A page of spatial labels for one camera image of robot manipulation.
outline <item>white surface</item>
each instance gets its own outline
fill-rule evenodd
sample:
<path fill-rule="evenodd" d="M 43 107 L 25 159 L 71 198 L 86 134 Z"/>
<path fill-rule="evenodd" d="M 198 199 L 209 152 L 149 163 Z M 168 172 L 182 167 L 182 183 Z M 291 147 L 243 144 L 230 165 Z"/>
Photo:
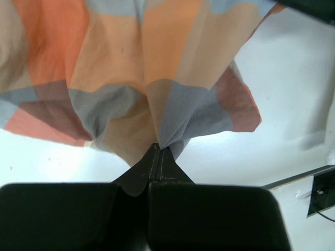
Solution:
<path fill-rule="evenodd" d="M 254 133 L 194 139 L 178 159 L 179 165 L 196 182 L 237 185 L 265 185 L 325 165 L 327 148 L 322 143 L 335 83 L 334 44 L 331 27 L 290 10 L 270 17 L 237 56 L 262 124 Z M 0 186 L 9 182 L 108 182 L 128 168 L 118 157 L 91 149 L 4 131 L 0 139 Z M 298 206 L 291 198 L 297 189 L 304 191 L 304 185 L 287 187 L 287 192 L 276 195 L 285 206 L 295 250 L 331 250 L 334 226 L 319 217 L 306 221 L 302 210 L 308 205 Z M 302 226 L 315 226 L 318 232 L 312 234 Z M 319 248 L 320 243 L 328 249 Z"/>

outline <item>cloth fold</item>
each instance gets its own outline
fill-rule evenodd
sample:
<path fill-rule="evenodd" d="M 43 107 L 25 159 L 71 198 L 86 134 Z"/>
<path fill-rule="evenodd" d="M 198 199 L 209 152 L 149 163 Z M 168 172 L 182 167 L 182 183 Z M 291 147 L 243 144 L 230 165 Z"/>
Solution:
<path fill-rule="evenodd" d="M 3 0 L 0 128 L 135 164 L 196 136 L 255 130 L 233 58 L 272 0 Z"/>

